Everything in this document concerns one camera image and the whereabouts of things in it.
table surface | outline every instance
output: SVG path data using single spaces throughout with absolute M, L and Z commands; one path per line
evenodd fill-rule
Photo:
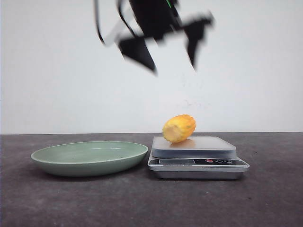
M 195 133 L 236 146 L 250 164 L 236 181 L 155 178 L 147 167 L 155 135 L 2 135 L 1 226 L 303 226 L 303 133 Z M 149 152 L 129 170 L 82 178 L 46 174 L 30 159 L 41 148 L 92 140 Z

